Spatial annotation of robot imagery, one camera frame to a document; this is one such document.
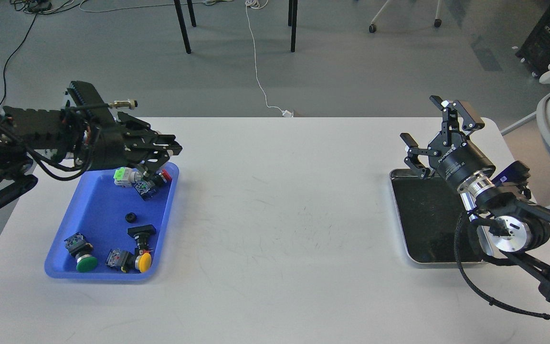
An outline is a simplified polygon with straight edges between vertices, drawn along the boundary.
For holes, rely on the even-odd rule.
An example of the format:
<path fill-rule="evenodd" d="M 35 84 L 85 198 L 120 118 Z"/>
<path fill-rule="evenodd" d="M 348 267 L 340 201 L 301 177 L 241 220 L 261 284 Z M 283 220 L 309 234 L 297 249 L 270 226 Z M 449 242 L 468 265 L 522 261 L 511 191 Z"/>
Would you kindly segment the image-right black gripper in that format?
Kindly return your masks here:
<path fill-rule="evenodd" d="M 469 139 L 474 131 L 485 127 L 475 109 L 467 101 L 443 100 L 436 95 L 429 99 L 442 113 L 441 130 L 426 149 L 419 148 L 410 134 L 400 133 L 407 146 L 404 163 L 420 179 L 438 175 L 458 193 L 466 191 L 462 184 L 478 172 L 493 176 L 495 165 Z M 421 163 L 420 155 L 428 156 L 432 170 Z"/>

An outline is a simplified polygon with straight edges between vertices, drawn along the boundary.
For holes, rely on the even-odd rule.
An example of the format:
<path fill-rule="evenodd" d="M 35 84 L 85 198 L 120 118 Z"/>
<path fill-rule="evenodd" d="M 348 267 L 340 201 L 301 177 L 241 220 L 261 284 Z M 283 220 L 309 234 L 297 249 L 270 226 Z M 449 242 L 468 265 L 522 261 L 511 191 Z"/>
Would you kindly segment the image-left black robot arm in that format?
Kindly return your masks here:
<path fill-rule="evenodd" d="M 133 99 L 105 102 L 93 84 L 72 81 L 59 110 L 3 107 L 0 115 L 0 209 L 37 184 L 34 163 L 53 179 L 70 181 L 87 171 L 135 168 L 151 181 L 182 146 L 172 134 L 113 108 L 134 109 Z"/>

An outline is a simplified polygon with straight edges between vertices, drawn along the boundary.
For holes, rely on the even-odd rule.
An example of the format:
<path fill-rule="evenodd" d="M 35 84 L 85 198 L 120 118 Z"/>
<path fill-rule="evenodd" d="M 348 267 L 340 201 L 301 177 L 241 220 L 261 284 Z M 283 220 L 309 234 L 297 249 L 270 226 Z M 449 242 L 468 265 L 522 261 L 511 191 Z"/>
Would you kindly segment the image-left black gripper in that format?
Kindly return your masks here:
<path fill-rule="evenodd" d="M 134 183 L 164 184 L 160 174 L 171 155 L 179 155 L 182 146 L 175 135 L 159 134 L 144 120 L 124 112 L 114 117 L 109 112 L 93 112 L 89 121 L 89 171 L 108 170 L 121 166 L 131 167 Z"/>

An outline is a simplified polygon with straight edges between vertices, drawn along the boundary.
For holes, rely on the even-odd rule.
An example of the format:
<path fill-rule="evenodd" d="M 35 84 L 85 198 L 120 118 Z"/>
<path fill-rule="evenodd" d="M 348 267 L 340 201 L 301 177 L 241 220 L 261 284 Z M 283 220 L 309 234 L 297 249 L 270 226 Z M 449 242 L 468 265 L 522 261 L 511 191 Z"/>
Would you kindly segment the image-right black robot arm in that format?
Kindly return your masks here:
<path fill-rule="evenodd" d="M 427 148 L 402 133 L 407 151 L 404 163 L 420 179 L 437 175 L 451 190 L 471 198 L 454 233 L 454 257 L 461 276 L 489 305 L 550 320 L 550 314 L 518 309 L 483 292 L 465 273 L 459 253 L 463 219 L 468 218 L 468 234 L 476 235 L 481 226 L 487 228 L 487 238 L 504 255 L 494 258 L 476 247 L 481 259 L 496 266 L 519 266 L 539 281 L 540 293 L 550 302 L 550 209 L 530 199 L 529 167 L 514 161 L 495 176 L 495 165 L 471 141 L 471 134 L 485 126 L 471 105 L 435 95 L 430 100 L 441 111 L 441 129 Z"/>

